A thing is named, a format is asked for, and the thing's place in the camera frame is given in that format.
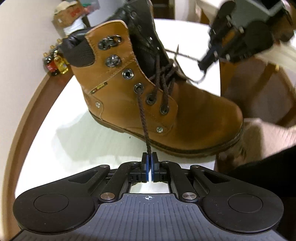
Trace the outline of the black jacket sleeve forearm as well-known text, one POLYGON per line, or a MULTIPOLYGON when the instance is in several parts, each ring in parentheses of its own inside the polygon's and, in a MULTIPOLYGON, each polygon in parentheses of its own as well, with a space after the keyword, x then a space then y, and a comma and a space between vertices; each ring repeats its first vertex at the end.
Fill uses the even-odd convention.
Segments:
POLYGON ((287 240, 295 240, 295 146, 263 160, 239 163, 243 156, 234 158, 220 153, 215 170, 230 177, 267 189, 283 202, 284 212, 277 231, 287 240))

